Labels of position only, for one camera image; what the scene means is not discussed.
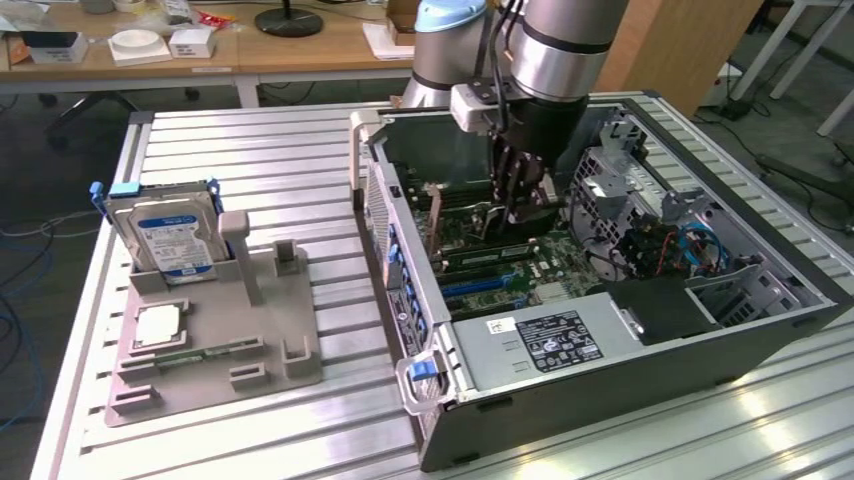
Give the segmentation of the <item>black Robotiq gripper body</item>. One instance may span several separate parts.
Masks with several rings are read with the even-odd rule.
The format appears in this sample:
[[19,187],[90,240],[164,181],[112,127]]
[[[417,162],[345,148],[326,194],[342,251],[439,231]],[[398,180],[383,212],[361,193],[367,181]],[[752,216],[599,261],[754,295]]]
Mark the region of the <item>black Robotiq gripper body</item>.
[[569,147],[571,137],[586,113],[589,96],[571,102],[551,102],[537,98],[517,100],[509,106],[509,127],[499,134],[514,151],[538,157],[553,169]]

